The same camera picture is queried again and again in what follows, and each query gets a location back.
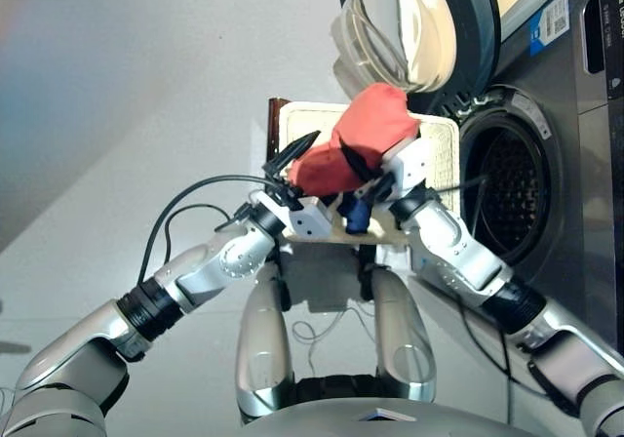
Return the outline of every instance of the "blue object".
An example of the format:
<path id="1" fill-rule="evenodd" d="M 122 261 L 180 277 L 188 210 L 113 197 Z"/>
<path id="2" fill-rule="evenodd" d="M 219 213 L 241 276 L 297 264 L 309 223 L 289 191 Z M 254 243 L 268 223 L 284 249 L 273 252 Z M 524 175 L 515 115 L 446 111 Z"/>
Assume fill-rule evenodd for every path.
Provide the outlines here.
<path id="1" fill-rule="evenodd" d="M 345 228 L 347 234 L 366 234 L 368 232 L 372 206 L 356 198 L 352 191 L 342 194 L 342 203 L 337 210 L 341 216 L 347 219 Z"/>

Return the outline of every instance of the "white tray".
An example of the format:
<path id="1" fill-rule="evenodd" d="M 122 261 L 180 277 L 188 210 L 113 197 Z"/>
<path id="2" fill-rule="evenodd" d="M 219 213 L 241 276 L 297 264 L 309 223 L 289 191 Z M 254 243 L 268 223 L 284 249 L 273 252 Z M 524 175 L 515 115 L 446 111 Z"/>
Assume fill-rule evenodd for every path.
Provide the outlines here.
<path id="1" fill-rule="evenodd" d="M 279 148 L 284 149 L 288 143 L 319 130 L 321 134 L 315 145 L 330 140 L 333 126 L 336 124 L 348 105 L 321 102 L 290 102 L 280 109 Z M 433 115 L 410 114 L 420 120 L 420 134 L 433 142 L 432 164 L 427 169 L 427 185 L 437 189 L 449 188 L 459 184 L 459 132 L 455 122 L 448 118 Z M 447 192 L 441 195 L 444 204 L 452 211 L 459 213 L 459 192 Z M 326 239 L 315 239 L 314 242 L 336 244 L 392 244 L 405 245 L 406 236 L 395 227 L 392 215 L 383 206 L 372 209 L 369 233 L 349 235 L 344 231 L 345 219 L 335 208 L 338 201 L 331 205 L 333 211 L 333 230 Z M 295 234 L 286 231 L 285 236 L 294 241 L 302 241 Z"/>

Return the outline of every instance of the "white cable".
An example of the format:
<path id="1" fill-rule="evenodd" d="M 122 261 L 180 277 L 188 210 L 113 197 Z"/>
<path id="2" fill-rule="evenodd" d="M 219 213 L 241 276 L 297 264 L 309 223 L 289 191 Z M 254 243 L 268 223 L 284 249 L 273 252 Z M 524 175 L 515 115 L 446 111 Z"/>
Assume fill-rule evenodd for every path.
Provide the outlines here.
<path id="1" fill-rule="evenodd" d="M 333 329 L 337 326 L 337 324 L 339 323 L 339 321 L 342 319 L 342 317 L 344 317 L 344 314 L 347 311 L 352 311 L 353 313 L 355 313 L 358 317 L 358 320 L 360 321 L 360 324 L 362 325 L 362 328 L 364 329 L 364 331 L 366 332 L 367 336 L 369 337 L 369 339 L 374 343 L 374 336 L 372 335 L 372 333 L 369 331 L 369 328 L 367 327 L 366 323 L 364 322 L 364 319 L 362 318 L 362 315 L 360 314 L 360 312 L 358 310 L 356 310 L 353 307 L 347 307 L 344 310 L 342 310 L 341 312 L 338 312 L 335 314 L 335 317 L 333 317 L 333 319 L 331 320 L 331 323 L 319 334 L 316 333 L 316 331 L 314 330 L 314 327 L 312 327 L 312 325 L 310 325 L 308 322 L 305 322 L 303 320 L 297 320 L 296 322 L 294 322 L 291 326 L 291 332 L 292 332 L 292 336 L 294 337 L 294 339 L 301 343 L 301 344 L 307 344 L 308 347 L 308 354 L 307 354 L 307 358 L 308 358 L 308 366 L 310 367 L 310 370 L 312 371 L 312 377 L 316 376 L 316 368 L 314 367 L 314 363 L 312 361 L 312 354 L 314 353 L 314 349 L 316 348 L 316 345 L 326 336 L 328 336 Z M 365 313 L 365 315 L 370 315 L 368 312 L 363 310 L 363 313 Z M 309 335 L 305 335 L 300 333 L 297 330 L 297 327 L 305 327 L 308 332 Z"/>
<path id="2" fill-rule="evenodd" d="M 7 402 L 7 395 L 5 394 L 6 391 L 10 392 L 11 394 L 15 394 L 16 392 L 13 388 L 10 388 L 8 386 L 0 386 L 0 393 L 2 393 L 2 401 L 0 401 L 0 417 L 4 413 L 4 405 Z"/>

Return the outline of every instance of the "black cable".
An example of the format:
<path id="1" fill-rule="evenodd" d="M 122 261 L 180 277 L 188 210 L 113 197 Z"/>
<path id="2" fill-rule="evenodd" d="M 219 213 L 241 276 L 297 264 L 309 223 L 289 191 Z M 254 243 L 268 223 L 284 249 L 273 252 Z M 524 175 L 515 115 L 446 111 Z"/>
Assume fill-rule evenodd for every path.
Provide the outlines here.
<path id="1" fill-rule="evenodd" d="M 147 264 L 149 263 L 149 259 L 152 253 L 152 248 L 154 247 L 154 242 L 156 241 L 156 236 L 158 235 L 158 231 L 160 230 L 161 225 L 167 218 L 167 215 L 171 212 L 171 210 L 186 196 L 188 196 L 193 191 L 202 188 L 203 186 L 211 185 L 213 183 L 217 183 L 220 181 L 251 181 L 253 183 L 262 183 L 264 185 L 269 185 L 274 187 L 275 189 L 280 189 L 280 184 L 275 181 L 269 179 L 263 179 L 260 177 L 254 176 L 241 176 L 237 174 L 233 175 L 225 175 L 225 176 L 215 176 L 210 177 L 208 179 L 203 179 L 196 181 L 192 185 L 184 188 L 182 191 L 176 195 L 172 201 L 165 207 L 165 209 L 161 212 L 160 216 L 154 222 L 154 226 L 149 234 L 149 238 L 147 239 L 147 245 L 145 246 L 145 252 L 143 253 L 143 260 L 140 265 L 140 271 L 138 272 L 138 279 L 136 281 L 137 284 L 140 284 L 145 277 L 145 272 L 147 271 Z"/>
<path id="2" fill-rule="evenodd" d="M 455 301 L 457 302 L 457 309 L 459 310 L 459 315 L 461 316 L 461 321 L 464 324 L 464 328 L 466 329 L 466 333 L 468 333 L 468 336 L 470 337 L 472 342 L 475 344 L 475 346 L 477 346 L 477 348 L 481 351 L 481 353 L 484 356 L 486 356 L 486 359 L 501 374 L 504 374 L 505 376 L 507 376 L 514 384 L 518 385 L 522 390 L 526 391 L 527 393 L 530 393 L 531 395 L 538 396 L 540 398 L 548 398 L 544 393 L 541 393 L 541 392 L 539 392 L 537 390 L 532 389 L 530 386 L 527 386 L 524 383 L 522 383 L 521 381 L 518 381 L 518 379 L 513 377 L 513 376 L 507 375 L 507 373 L 505 372 L 505 369 L 500 364 L 498 364 L 493 357 L 491 357 L 491 355 L 481 345 L 481 343 L 479 342 L 477 337 L 475 337 L 475 334 L 472 331 L 472 328 L 470 328 L 470 325 L 468 324 L 468 319 L 466 318 L 466 309 L 465 309 L 464 304 L 461 301 L 461 299 L 460 298 L 456 298 Z"/>
<path id="3" fill-rule="evenodd" d="M 509 360 L 509 349 L 507 348 L 507 340 L 502 329 L 498 328 L 498 337 L 503 346 L 503 358 L 505 360 L 505 375 L 507 376 L 507 425 L 512 425 L 514 421 L 514 384 L 511 381 L 513 373 L 511 372 L 511 361 Z"/>
<path id="4" fill-rule="evenodd" d="M 180 213 L 183 213 L 185 211 L 192 210 L 195 208 L 209 208 L 211 210 L 218 211 L 225 217 L 226 220 L 230 220 L 230 216 L 224 210 L 222 210 L 219 206 L 210 205 L 208 203 L 197 203 L 194 205 L 183 206 L 182 208 L 175 210 L 173 213 L 170 214 L 170 216 L 165 221 L 165 244 L 167 247 L 165 248 L 165 260 L 163 261 L 163 264 L 169 262 L 169 259 L 172 255 L 172 237 L 171 237 L 171 233 L 169 230 L 169 226 L 171 225 L 172 220 Z"/>
<path id="5" fill-rule="evenodd" d="M 486 198 L 486 186 L 488 185 L 488 177 L 482 177 L 482 180 L 479 182 L 479 189 L 477 190 L 477 199 L 475 201 L 475 212 L 472 218 L 472 223 L 470 227 L 470 234 L 475 237 L 475 232 L 477 232 L 477 220 L 479 219 L 479 214 L 481 213 L 481 208 L 484 204 L 484 199 Z"/>

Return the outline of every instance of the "barcode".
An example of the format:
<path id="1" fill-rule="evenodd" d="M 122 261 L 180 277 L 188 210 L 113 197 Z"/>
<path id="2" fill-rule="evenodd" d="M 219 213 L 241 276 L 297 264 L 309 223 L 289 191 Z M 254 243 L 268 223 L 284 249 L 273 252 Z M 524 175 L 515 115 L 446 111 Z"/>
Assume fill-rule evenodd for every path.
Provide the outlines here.
<path id="1" fill-rule="evenodd" d="M 546 12 L 546 37 L 550 37 L 550 32 L 553 26 L 552 17 L 553 16 L 550 14 L 550 11 L 547 11 Z"/>
<path id="2" fill-rule="evenodd" d="M 565 28 L 566 28 L 565 18 L 559 18 L 558 20 L 555 20 L 555 33 L 558 33 L 560 30 L 563 30 Z"/>

